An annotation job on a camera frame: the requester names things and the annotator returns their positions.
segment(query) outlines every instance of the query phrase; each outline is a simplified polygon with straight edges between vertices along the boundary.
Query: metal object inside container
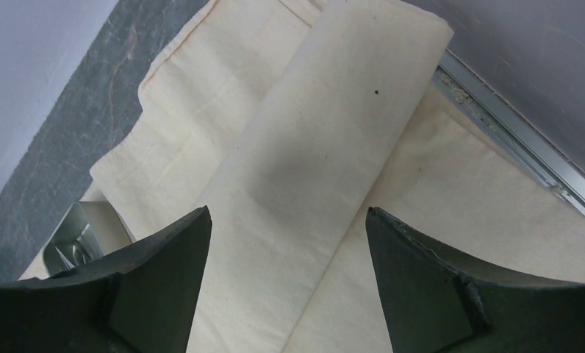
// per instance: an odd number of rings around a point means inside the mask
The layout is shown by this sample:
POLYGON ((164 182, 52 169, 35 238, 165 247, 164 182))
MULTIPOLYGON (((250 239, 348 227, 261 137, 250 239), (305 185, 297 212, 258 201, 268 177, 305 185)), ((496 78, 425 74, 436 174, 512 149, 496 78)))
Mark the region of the metal object inside container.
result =
POLYGON ((43 250, 50 276, 89 263, 132 243, 108 202, 77 202, 70 207, 43 250))

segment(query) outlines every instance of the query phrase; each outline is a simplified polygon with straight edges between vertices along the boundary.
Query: cream fabric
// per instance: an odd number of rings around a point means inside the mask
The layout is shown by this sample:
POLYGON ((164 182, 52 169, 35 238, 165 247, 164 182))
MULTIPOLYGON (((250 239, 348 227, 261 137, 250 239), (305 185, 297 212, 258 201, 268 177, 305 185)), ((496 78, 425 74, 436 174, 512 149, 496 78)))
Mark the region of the cream fabric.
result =
POLYGON ((137 239, 210 207, 187 351, 390 352, 369 205, 485 260, 585 281, 585 219, 436 90, 401 135, 450 39, 444 21, 333 0, 315 24, 323 5, 211 0, 152 65, 131 134, 92 168, 137 239))

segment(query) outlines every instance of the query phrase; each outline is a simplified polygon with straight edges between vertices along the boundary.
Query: beige cloth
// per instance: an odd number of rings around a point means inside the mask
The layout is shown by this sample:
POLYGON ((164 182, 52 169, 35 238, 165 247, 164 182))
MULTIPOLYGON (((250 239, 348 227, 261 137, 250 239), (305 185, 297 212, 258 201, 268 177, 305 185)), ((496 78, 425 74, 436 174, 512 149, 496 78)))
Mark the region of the beige cloth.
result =
POLYGON ((211 207, 188 351, 390 352, 368 205, 499 265, 585 281, 585 219, 456 124, 433 88, 398 138, 445 23, 396 1, 334 0, 308 35, 314 4, 211 0, 91 171, 136 238, 211 207))

